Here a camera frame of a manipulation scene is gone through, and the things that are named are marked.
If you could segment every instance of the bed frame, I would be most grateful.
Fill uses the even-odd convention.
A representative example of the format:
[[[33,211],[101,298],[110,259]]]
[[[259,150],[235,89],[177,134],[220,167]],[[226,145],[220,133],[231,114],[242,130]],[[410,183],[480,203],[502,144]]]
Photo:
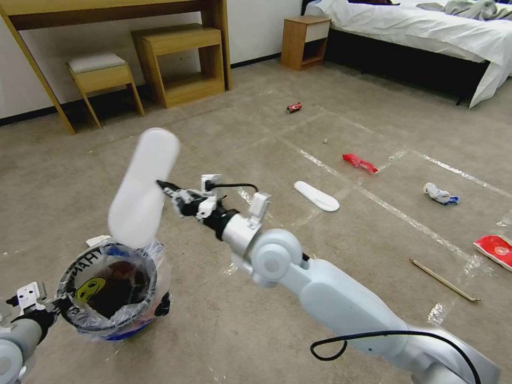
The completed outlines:
[[[302,0],[302,12],[314,0]],[[343,46],[343,53],[338,47]],[[329,31],[325,60],[357,68],[361,73],[420,85],[457,98],[456,105],[471,100],[489,61],[476,63],[370,37]]]

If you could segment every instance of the white cushion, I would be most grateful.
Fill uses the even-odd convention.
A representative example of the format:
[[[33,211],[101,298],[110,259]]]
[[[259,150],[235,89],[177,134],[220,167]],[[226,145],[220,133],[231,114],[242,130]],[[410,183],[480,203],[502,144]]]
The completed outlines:
[[[98,53],[71,59],[68,64],[74,73],[124,65],[125,61],[115,53]]]

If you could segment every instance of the wooden stool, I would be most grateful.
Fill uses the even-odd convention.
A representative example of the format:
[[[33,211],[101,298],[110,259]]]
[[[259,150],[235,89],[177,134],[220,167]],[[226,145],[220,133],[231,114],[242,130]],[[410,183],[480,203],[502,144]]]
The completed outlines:
[[[87,98],[89,92],[126,85],[133,93],[139,113],[145,115],[130,68],[118,55],[100,53],[83,56],[70,60],[67,67],[98,128],[101,124]]]
[[[164,107],[224,92],[220,30],[187,24],[134,31],[132,36],[146,83]],[[158,57],[191,49],[199,50],[201,72],[162,79]]]

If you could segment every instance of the black wire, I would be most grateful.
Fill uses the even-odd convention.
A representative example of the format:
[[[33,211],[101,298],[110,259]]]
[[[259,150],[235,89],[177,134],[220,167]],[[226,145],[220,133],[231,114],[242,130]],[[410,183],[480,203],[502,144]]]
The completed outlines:
[[[471,362],[471,360],[469,359],[468,355],[466,355],[466,353],[453,341],[451,341],[447,338],[444,338],[442,336],[436,335],[435,333],[420,332],[420,331],[378,331],[378,332],[357,333],[357,334],[346,335],[346,336],[336,336],[333,338],[316,341],[313,344],[311,344],[311,347],[309,349],[310,349],[311,353],[313,354],[313,356],[315,356],[318,360],[332,361],[332,360],[335,360],[338,357],[340,357],[343,354],[343,352],[345,352],[345,350],[347,349],[347,345],[348,345],[347,340],[364,339],[364,338],[377,337],[377,336],[390,336],[390,335],[427,336],[427,337],[431,337],[431,338],[434,338],[437,340],[444,341],[445,343],[449,344],[453,349],[455,349],[458,353],[460,353],[460,355],[462,356],[464,361],[468,364],[469,369],[471,369],[471,372],[473,374],[473,378],[475,379],[475,384],[482,384],[482,382],[480,380],[480,376],[478,375],[478,372],[477,372],[475,366],[473,365],[473,363]],[[318,353],[315,352],[316,347],[323,345],[323,344],[330,344],[330,343],[337,342],[337,341],[343,341],[343,347],[341,347],[340,351],[338,353],[336,353],[335,355],[329,356],[329,357],[324,357],[324,356],[320,356]]]
[[[213,184],[212,185],[212,189],[213,188],[222,188],[222,187],[226,187],[226,188],[230,188],[230,187],[251,187],[251,188],[254,188],[256,190],[256,192],[258,192],[258,187],[255,186],[254,184],[249,184],[249,183]]]

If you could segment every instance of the red wrapper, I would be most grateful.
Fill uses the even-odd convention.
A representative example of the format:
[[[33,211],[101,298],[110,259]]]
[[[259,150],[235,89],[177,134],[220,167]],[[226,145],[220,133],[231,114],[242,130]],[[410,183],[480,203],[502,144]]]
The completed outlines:
[[[360,159],[358,156],[354,154],[343,154],[343,160],[351,163],[355,168],[363,168],[366,169],[370,173],[376,173],[378,171],[377,168],[372,163],[366,162],[363,159]]]
[[[479,238],[473,244],[488,258],[512,272],[512,245],[509,239],[488,235]]]
[[[300,110],[301,108],[302,108],[302,103],[296,102],[295,104],[290,104],[289,106],[287,106],[286,112],[294,113],[294,112],[297,112],[298,110]]]

